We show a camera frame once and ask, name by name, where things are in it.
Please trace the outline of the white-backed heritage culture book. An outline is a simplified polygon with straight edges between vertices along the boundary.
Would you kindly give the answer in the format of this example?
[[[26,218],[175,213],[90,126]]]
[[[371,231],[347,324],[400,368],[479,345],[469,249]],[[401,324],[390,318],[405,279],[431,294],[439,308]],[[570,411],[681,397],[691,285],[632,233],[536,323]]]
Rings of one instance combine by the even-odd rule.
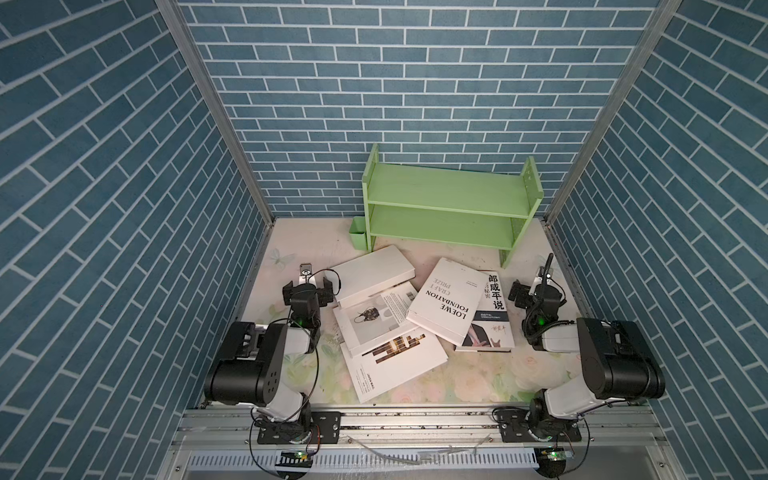
[[[340,307],[359,304],[415,277],[415,267],[395,245],[349,260],[332,270],[340,277],[331,280],[339,289],[335,299]]]

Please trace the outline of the white Loewe Foundation book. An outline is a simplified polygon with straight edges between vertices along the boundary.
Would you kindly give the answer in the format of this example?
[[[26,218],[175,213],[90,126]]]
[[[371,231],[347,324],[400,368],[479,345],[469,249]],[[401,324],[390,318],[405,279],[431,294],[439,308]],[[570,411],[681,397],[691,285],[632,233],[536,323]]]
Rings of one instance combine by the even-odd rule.
[[[409,306],[406,319],[461,346],[487,281],[486,273],[443,257]]]

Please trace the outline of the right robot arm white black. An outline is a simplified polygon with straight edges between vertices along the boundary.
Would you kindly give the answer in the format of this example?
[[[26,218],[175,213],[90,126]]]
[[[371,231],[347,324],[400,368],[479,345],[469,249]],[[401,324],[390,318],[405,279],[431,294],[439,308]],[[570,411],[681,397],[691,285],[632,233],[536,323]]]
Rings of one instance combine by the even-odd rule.
[[[564,293],[554,281],[533,286],[513,283],[509,299],[525,310],[521,329],[536,351],[576,353],[581,373],[566,383],[539,390],[525,420],[540,439],[560,435],[586,413],[618,402],[661,397],[664,374],[638,325],[580,317],[562,320]]]

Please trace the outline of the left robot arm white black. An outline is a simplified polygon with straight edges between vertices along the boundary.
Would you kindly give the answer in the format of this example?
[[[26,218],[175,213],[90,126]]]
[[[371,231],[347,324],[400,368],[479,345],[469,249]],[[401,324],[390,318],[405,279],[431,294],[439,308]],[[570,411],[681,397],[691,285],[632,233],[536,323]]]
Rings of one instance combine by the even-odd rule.
[[[249,404],[267,421],[306,431],[311,424],[309,396],[281,380],[284,357],[318,352],[321,309],[335,299],[333,283],[308,280],[282,289],[287,317],[268,325],[232,323],[205,377],[205,400]]]

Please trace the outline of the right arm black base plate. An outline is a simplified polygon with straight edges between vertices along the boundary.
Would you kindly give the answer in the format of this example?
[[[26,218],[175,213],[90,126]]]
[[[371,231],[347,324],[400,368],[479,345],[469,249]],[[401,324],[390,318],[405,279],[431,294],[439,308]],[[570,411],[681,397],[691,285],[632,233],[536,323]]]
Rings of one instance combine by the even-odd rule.
[[[504,443],[582,440],[576,420],[558,419],[539,411],[531,413],[519,407],[498,407],[492,410],[491,418],[497,423]]]

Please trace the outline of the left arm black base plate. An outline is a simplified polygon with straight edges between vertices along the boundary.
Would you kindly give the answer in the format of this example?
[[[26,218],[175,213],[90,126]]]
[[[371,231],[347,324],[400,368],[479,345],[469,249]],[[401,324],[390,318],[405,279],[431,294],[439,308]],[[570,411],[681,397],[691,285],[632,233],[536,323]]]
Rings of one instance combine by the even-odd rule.
[[[340,411],[300,413],[295,421],[258,420],[259,445],[337,444],[341,428]]]

